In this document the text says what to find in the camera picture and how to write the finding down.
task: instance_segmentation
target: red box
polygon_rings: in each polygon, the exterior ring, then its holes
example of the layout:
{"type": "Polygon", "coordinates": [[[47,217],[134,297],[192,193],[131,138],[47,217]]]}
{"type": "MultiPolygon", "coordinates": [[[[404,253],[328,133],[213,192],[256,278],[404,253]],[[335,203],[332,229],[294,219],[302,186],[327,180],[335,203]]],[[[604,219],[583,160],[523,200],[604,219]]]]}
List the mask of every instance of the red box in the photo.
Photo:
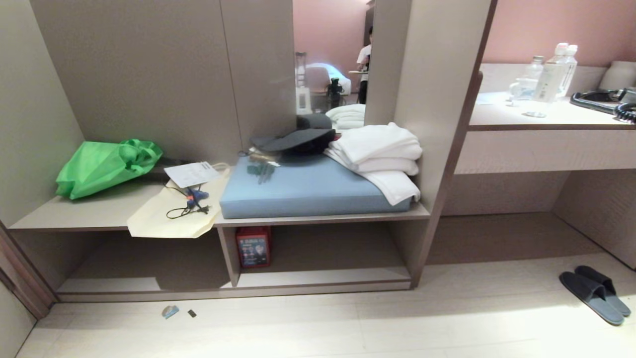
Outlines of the red box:
{"type": "Polygon", "coordinates": [[[236,238],[242,267],[260,268],[272,263],[270,226],[239,227],[236,238]]]}

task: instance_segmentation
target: plastic bottle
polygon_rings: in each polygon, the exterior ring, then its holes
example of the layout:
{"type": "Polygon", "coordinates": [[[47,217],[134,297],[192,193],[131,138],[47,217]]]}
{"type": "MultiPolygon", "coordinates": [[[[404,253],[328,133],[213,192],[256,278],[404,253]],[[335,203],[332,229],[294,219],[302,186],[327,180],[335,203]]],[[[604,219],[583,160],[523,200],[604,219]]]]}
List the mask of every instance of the plastic bottle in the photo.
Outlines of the plastic bottle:
{"type": "Polygon", "coordinates": [[[534,89],[543,72],[543,56],[533,56],[532,62],[525,67],[523,75],[516,79],[516,82],[510,85],[510,105],[519,107],[519,101],[528,101],[534,95],[534,89]]]}
{"type": "Polygon", "coordinates": [[[537,88],[534,91],[532,108],[526,112],[531,117],[543,118],[547,116],[550,104],[555,101],[561,91],[563,78],[567,70],[565,52],[568,44],[559,43],[555,48],[555,55],[543,65],[543,72],[539,77],[537,88]]]}
{"type": "Polygon", "coordinates": [[[570,89],[570,84],[572,83],[574,72],[576,71],[576,65],[578,64],[578,61],[574,58],[574,55],[576,55],[576,52],[578,50],[579,47],[577,45],[570,45],[565,51],[565,78],[563,78],[561,91],[559,91],[559,93],[556,95],[557,97],[565,97],[567,95],[567,91],[570,89]]]}

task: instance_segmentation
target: blue cushion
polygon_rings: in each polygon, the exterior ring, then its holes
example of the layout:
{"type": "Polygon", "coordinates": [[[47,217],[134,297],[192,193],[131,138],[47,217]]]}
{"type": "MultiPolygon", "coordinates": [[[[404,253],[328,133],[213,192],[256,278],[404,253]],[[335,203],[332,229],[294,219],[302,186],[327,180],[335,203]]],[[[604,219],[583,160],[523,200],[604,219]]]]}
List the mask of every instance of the blue cushion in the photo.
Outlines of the blue cushion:
{"type": "Polygon", "coordinates": [[[224,218],[299,217],[408,211],[410,200],[391,206],[380,189],[325,155],[287,157],[269,181],[247,172],[241,157],[223,197],[224,218]]]}

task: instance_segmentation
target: black slipper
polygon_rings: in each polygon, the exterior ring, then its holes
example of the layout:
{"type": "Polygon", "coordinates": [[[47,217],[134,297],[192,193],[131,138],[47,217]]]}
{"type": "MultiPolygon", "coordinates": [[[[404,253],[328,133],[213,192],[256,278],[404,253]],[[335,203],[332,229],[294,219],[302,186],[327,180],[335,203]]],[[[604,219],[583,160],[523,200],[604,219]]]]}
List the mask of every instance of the black slipper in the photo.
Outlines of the black slipper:
{"type": "Polygon", "coordinates": [[[616,289],[614,288],[611,278],[589,266],[579,266],[576,270],[574,270],[574,272],[603,285],[605,287],[605,300],[623,316],[627,317],[632,314],[629,307],[627,307],[616,295],[616,289]]]}
{"type": "Polygon", "coordinates": [[[564,272],[559,277],[563,286],[570,290],[584,304],[587,304],[601,318],[614,326],[620,326],[625,318],[605,300],[605,287],[589,278],[571,272],[564,272]]]}

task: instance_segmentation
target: white t-shirt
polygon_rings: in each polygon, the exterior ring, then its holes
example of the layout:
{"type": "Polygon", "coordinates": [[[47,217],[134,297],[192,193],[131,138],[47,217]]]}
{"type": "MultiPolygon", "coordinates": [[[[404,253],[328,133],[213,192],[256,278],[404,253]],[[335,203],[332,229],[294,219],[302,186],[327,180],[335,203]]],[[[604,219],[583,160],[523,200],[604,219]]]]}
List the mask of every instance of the white t-shirt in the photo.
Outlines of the white t-shirt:
{"type": "MultiPolygon", "coordinates": [[[[371,55],[371,45],[362,47],[362,50],[360,50],[360,54],[358,55],[357,63],[361,64],[364,58],[369,55],[371,55]]],[[[368,80],[369,80],[369,75],[360,76],[360,81],[368,81],[368,80]]]]}

